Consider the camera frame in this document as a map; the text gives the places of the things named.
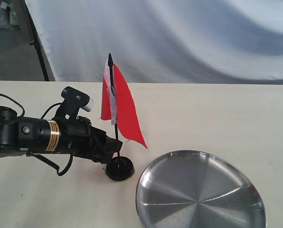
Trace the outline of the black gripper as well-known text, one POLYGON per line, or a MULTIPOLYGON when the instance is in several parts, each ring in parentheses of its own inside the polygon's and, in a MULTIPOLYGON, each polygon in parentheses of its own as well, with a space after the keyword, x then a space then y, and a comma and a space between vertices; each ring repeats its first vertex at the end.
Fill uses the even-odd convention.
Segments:
POLYGON ((73 122, 59 118, 58 125, 61 130, 58 153, 71 153, 75 157, 105 165, 112 161, 115 153, 120 153, 123 142, 93 127, 86 117, 79 116, 73 122))

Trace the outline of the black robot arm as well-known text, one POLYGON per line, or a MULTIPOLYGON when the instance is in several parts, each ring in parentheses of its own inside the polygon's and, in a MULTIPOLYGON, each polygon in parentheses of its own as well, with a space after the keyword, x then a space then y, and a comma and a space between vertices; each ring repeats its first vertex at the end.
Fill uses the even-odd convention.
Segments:
POLYGON ((78 111, 68 114, 61 104, 53 119, 46 120, 18 116, 13 109, 0 106, 0 158, 35 157, 59 176, 68 171, 74 157, 110 163, 122 142, 93 127, 78 111))

